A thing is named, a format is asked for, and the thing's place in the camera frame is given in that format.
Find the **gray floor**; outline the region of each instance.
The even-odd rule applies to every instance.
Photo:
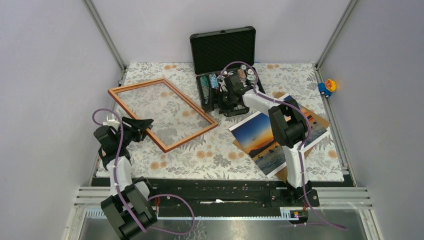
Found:
[[[288,221],[269,220],[201,220],[193,232],[177,236],[154,229],[140,233],[133,240],[362,240],[367,239],[360,216],[354,210],[325,210],[324,217],[333,223],[348,227],[340,231],[329,226],[281,227]],[[316,216],[309,223],[319,222]],[[159,221],[155,226],[175,232],[190,229],[190,221]],[[86,220],[82,240],[118,240],[107,219]]]

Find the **picture frame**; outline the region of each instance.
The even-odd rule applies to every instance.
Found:
[[[184,102],[186,102],[190,107],[192,107],[197,113],[199,113],[203,118],[205,118],[210,125],[202,128],[201,130],[188,135],[184,137],[181,140],[178,140],[171,145],[166,145],[163,141],[160,140],[160,138],[150,129],[148,128],[146,130],[147,135],[153,140],[153,142],[164,152],[167,153],[175,148],[178,148],[179,146],[187,143],[188,141],[210,131],[211,129],[218,126],[218,122],[213,119],[211,116],[206,114],[203,109],[201,109],[193,100],[191,100],[187,95],[185,95],[183,92],[181,92],[174,84],[172,84],[168,79],[166,78],[158,78],[154,80],[147,80],[140,83],[134,83],[129,84],[125,86],[118,86],[113,87],[107,90],[109,95],[116,101],[119,106],[133,119],[140,119],[129,107],[128,105],[118,96],[119,93],[143,88],[147,86],[152,86],[156,84],[165,84],[168,86],[175,94],[177,94]]]

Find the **glass pane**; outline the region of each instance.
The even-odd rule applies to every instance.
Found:
[[[138,118],[154,120],[151,130],[167,146],[210,125],[163,82],[117,95]],[[118,111],[128,117],[121,107]]]
[[[147,229],[132,240],[143,239],[210,239],[210,240],[366,240],[367,236],[360,215],[355,210],[319,211],[332,223],[346,226],[349,231],[341,231],[330,226],[281,227],[289,225],[288,221],[279,220],[198,220],[189,235],[178,237],[155,229]],[[310,214],[308,223],[321,222]],[[174,232],[190,229],[191,221],[159,220],[154,226]],[[107,219],[89,218],[82,233],[83,240],[118,240]]]

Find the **yellow toy head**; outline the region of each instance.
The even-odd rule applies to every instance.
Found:
[[[327,79],[327,81],[325,81],[325,88],[327,88],[330,92],[334,92],[337,88],[336,82],[331,79]]]

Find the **case lid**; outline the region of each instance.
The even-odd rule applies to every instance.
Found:
[[[256,30],[252,26],[197,33],[190,36],[194,72],[205,74],[221,71],[227,64],[242,61],[255,63]]]

